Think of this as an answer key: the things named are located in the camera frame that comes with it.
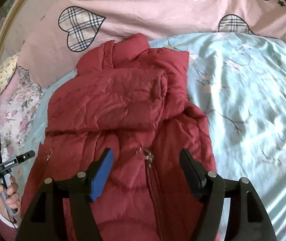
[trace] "blue gripper pad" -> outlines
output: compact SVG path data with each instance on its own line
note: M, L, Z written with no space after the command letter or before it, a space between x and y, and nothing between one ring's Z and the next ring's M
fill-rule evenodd
M102 194L106 180L113 165L113 151L110 148L105 149L97 163L99 167L92 177L92 188L91 193L89 194L91 202L94 202Z

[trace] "pink bedsheet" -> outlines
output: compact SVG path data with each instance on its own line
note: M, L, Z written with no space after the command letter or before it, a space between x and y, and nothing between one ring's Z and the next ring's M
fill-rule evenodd
M196 32L243 32L286 42L284 0L61 0L27 38L18 65L49 87L81 56L135 33L149 40Z

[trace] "light blue blanket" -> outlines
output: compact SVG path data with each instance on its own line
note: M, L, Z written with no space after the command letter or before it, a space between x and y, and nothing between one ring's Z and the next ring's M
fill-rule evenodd
M249 178L278 240L286 240L286 44L240 33L199 33L151 41L150 45L190 52L189 100L208 116L219 175ZM45 93L26 151L38 150L47 126L49 98L74 75L68 74ZM20 177L23 186L31 165ZM227 217L228 202L221 239Z

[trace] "zipper pull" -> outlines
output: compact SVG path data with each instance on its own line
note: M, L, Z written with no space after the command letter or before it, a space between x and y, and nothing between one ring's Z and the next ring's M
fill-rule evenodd
M136 154L138 151L144 152L147 166L151 168L153 166L154 155L147 148L140 147L140 149L136 151Z
M52 154L53 154L53 150L51 149L47 155L47 161L51 158Z

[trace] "floral blanket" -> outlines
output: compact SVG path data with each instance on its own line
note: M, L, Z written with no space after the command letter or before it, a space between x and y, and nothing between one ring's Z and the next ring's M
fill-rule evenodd
M0 138L4 160L22 153L43 96L44 91L37 84L21 84L8 102L1 106Z

